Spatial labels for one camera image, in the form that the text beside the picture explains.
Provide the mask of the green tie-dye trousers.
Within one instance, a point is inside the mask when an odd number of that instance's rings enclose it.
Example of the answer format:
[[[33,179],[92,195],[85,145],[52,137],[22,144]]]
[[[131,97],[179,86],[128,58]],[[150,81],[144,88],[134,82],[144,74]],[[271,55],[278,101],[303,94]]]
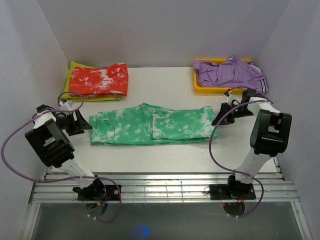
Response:
[[[89,117],[91,145],[150,146],[206,142],[217,138],[210,106],[169,109],[142,103]]]

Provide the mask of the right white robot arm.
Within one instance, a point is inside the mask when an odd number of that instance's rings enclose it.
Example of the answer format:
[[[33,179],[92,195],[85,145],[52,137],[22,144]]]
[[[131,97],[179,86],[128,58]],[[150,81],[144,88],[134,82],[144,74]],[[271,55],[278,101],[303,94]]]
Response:
[[[256,90],[248,88],[242,92],[241,101],[228,89],[227,101],[221,104],[212,126],[230,125],[237,118],[255,116],[250,135],[250,150],[241,165],[232,171],[226,184],[209,187],[211,200],[254,200],[254,178],[271,158],[283,153],[288,146],[292,116],[272,106],[272,102]]]

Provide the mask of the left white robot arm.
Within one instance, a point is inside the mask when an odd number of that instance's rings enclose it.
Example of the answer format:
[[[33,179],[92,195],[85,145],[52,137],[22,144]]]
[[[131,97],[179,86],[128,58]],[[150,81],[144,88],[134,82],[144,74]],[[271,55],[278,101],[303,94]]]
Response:
[[[83,134],[93,127],[83,118],[79,110],[71,112],[53,112],[53,108],[42,104],[33,115],[34,126],[25,133],[25,138],[47,167],[54,167],[76,177],[78,187],[73,189],[89,200],[102,200],[107,190],[101,180],[75,159],[75,148],[69,136]]]

